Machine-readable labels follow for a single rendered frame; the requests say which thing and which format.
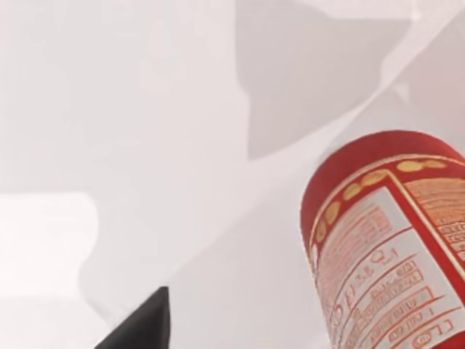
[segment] product label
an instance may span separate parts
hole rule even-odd
[[[393,161],[323,205],[310,260],[333,348],[431,349],[465,332],[465,180],[412,180],[444,167]]]

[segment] bottle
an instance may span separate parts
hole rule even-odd
[[[465,348],[465,158],[440,121],[386,93],[310,180],[301,229],[333,348]]]

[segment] dark object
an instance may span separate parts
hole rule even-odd
[[[171,335],[168,287],[161,287],[95,349],[168,349]]]

